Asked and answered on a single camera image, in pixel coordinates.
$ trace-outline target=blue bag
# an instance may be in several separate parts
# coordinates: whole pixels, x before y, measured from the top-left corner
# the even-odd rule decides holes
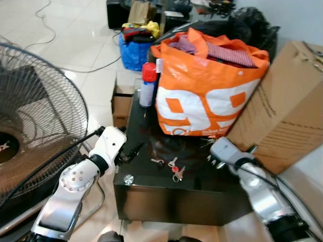
[[[141,71],[142,65],[147,62],[147,52],[152,43],[125,42],[122,34],[119,35],[119,47],[125,68]]]

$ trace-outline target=spray can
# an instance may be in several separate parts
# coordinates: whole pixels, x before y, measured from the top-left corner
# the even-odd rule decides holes
[[[139,104],[142,107],[150,107],[153,103],[153,94],[157,85],[156,64],[146,62],[142,66],[142,83]]]

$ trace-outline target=black speaker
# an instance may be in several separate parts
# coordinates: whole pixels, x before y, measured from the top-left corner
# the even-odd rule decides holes
[[[120,29],[128,22],[130,9],[122,7],[120,1],[106,0],[107,24],[110,29]]]

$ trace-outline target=red spray can cap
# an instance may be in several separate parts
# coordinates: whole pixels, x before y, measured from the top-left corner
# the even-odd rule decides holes
[[[157,79],[156,64],[146,62],[142,66],[142,79],[144,82],[154,82]]]

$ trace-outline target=metal screw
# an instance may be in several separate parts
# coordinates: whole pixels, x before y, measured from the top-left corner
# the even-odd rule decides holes
[[[258,146],[253,145],[247,150],[247,152],[250,154],[253,154],[254,152],[256,152],[257,149],[258,149]]]
[[[123,181],[124,183],[127,185],[127,186],[130,186],[132,183],[133,183],[133,180],[134,180],[134,177],[133,175],[126,175],[124,178],[123,178]]]
[[[225,163],[224,162],[220,162],[217,166],[216,166],[216,169],[221,169],[225,166]]]

